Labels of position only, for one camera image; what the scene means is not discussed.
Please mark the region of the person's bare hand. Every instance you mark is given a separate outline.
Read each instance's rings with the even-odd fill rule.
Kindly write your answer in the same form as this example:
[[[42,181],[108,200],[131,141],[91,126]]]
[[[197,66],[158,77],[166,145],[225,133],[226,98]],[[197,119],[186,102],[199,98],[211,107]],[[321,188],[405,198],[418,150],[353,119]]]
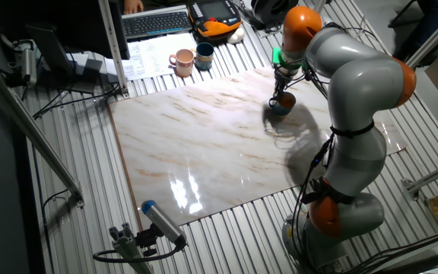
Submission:
[[[124,14],[134,14],[144,11],[142,0],[124,0]]]

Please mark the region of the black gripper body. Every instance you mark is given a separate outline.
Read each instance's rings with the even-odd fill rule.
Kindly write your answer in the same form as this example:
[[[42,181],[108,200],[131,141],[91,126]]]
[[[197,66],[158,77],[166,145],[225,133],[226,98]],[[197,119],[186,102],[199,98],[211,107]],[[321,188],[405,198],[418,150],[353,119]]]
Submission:
[[[295,71],[286,68],[275,69],[275,88],[286,88],[294,79]]]

